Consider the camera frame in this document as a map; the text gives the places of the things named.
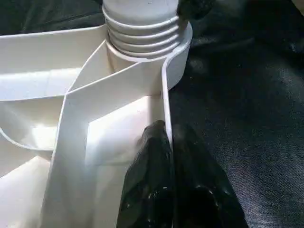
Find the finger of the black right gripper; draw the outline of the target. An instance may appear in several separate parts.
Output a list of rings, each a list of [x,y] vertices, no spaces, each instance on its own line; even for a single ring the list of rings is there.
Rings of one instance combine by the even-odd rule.
[[[187,20],[201,19],[210,12],[214,2],[214,0],[180,0],[178,16]]]

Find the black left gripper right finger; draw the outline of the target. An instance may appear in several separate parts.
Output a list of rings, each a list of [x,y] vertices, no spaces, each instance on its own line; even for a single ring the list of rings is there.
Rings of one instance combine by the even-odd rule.
[[[177,228],[246,228],[242,206],[220,164],[196,132],[172,128]]]

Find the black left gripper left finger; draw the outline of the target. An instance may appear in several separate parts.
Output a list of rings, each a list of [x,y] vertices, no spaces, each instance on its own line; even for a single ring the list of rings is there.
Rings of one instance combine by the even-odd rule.
[[[171,148],[165,122],[146,127],[128,168],[120,200],[118,228],[170,228],[173,219]]]

